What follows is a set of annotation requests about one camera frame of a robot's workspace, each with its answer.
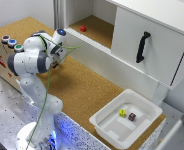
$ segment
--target white cabinet door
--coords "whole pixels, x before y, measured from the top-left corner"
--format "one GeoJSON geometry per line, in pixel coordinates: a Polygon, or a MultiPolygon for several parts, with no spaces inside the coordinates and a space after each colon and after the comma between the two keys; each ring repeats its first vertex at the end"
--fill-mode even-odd
{"type": "Polygon", "coordinates": [[[184,54],[184,35],[118,7],[111,53],[171,85],[184,54]],[[136,63],[145,31],[151,36],[145,40],[144,60],[136,63]]]}

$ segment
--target white plastic bin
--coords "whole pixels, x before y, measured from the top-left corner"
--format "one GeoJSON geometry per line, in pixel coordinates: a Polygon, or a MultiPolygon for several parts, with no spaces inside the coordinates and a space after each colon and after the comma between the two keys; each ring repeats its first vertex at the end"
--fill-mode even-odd
{"type": "Polygon", "coordinates": [[[95,113],[89,121],[97,133],[118,149],[129,148],[139,136],[161,115],[162,109],[128,89],[95,113]],[[119,116],[126,110],[125,117],[119,116]],[[134,113],[134,121],[128,119],[134,113]]]}

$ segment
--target green cable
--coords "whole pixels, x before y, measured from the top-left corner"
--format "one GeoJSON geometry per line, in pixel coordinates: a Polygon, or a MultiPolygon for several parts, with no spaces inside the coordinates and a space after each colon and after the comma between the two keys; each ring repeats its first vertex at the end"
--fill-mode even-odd
{"type": "MultiPolygon", "coordinates": [[[[45,37],[39,36],[39,38],[41,39],[41,41],[42,41],[42,43],[43,43],[43,46],[45,47],[45,51],[46,51],[46,53],[48,54],[47,48],[46,48],[45,43],[44,43],[44,41],[43,41],[43,39],[42,39],[42,38],[45,38],[45,37]]],[[[67,48],[67,49],[73,49],[73,50],[71,50],[70,52],[68,52],[68,53],[61,59],[61,61],[60,61],[59,63],[61,63],[61,62],[63,61],[63,59],[66,58],[66,56],[67,56],[68,54],[70,54],[72,51],[74,51],[75,49],[81,47],[81,45],[79,45],[79,46],[77,46],[77,47],[65,47],[65,46],[60,46],[60,47],[67,48]]],[[[37,121],[37,123],[36,123],[36,126],[34,127],[34,131],[33,131],[32,135],[31,135],[31,138],[29,139],[29,142],[28,142],[28,145],[27,145],[26,150],[27,150],[28,147],[29,147],[29,144],[30,144],[30,142],[31,142],[31,140],[32,140],[32,137],[33,137],[33,135],[34,135],[34,132],[35,132],[37,126],[38,126],[39,120],[40,120],[41,115],[42,115],[42,113],[43,113],[43,110],[44,110],[44,108],[45,108],[45,104],[46,104],[47,96],[48,96],[48,90],[49,90],[49,83],[50,83],[50,69],[48,70],[48,86],[47,86],[47,90],[46,90],[45,102],[44,102],[44,104],[43,104],[43,107],[42,107],[41,113],[40,113],[40,115],[39,115],[38,121],[37,121]]]]}

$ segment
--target cabinet door handle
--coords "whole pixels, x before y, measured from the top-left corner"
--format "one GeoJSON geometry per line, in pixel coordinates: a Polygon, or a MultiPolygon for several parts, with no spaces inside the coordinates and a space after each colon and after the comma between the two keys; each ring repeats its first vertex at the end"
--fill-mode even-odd
{"type": "Polygon", "coordinates": [[[138,49],[138,53],[136,56],[136,63],[140,63],[141,61],[144,60],[144,57],[142,56],[142,54],[143,54],[143,49],[145,46],[145,39],[149,38],[150,36],[151,36],[150,33],[146,31],[144,32],[144,36],[142,36],[140,44],[139,44],[139,49],[138,49]]]}

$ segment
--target cork surface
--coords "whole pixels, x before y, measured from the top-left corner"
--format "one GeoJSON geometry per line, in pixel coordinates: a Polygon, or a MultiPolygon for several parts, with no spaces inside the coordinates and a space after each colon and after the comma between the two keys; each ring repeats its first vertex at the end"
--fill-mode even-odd
{"type": "MultiPolygon", "coordinates": [[[[0,28],[0,41],[3,35],[10,35],[19,44],[23,44],[26,38],[39,30],[45,30],[51,36],[54,33],[54,30],[28,17],[0,28]]],[[[48,74],[37,76],[46,86],[48,74]]],[[[123,89],[71,57],[67,57],[64,63],[56,69],[50,69],[49,93],[63,101],[62,111],[112,150],[115,150],[115,148],[96,133],[94,126],[89,122],[89,118],[121,92],[123,92],[123,89]]],[[[165,116],[161,115],[129,150],[138,149],[164,119],[165,116]]]]}
{"type": "Polygon", "coordinates": [[[89,16],[75,24],[70,25],[70,28],[88,36],[98,43],[111,48],[114,25],[105,22],[95,16],[89,16]],[[80,26],[85,25],[86,31],[80,31],[80,26]]]}

